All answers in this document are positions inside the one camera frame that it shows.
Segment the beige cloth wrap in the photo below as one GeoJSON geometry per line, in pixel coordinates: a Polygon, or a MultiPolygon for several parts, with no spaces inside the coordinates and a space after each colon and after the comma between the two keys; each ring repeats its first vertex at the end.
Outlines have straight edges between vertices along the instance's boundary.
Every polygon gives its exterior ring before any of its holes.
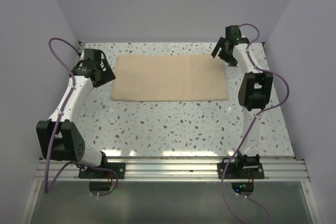
{"type": "Polygon", "coordinates": [[[211,55],[120,55],[111,98],[118,101],[225,101],[225,65],[211,55]]]}

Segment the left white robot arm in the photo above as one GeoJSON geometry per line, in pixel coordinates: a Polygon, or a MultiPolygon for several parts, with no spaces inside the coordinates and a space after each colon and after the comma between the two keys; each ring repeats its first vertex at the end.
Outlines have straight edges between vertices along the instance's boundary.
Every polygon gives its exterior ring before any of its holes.
{"type": "Polygon", "coordinates": [[[115,79],[106,55],[99,49],[85,49],[78,63],[71,69],[65,94],[51,116],[39,121],[37,136],[47,161],[70,161],[91,166],[97,178],[104,178],[109,165],[102,151],[87,147],[76,123],[85,100],[91,91],[115,79]]]}

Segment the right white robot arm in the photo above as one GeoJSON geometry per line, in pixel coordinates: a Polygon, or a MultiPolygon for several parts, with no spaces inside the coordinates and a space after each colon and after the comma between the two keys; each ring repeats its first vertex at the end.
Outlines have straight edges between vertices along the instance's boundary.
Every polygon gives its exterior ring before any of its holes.
{"type": "Polygon", "coordinates": [[[234,172],[246,178],[259,166],[259,113],[270,101],[273,75],[262,70],[249,39],[242,35],[238,25],[225,28],[225,37],[218,40],[211,55],[229,66],[239,67],[243,73],[238,91],[238,102],[243,109],[243,139],[235,154],[234,172]]]}

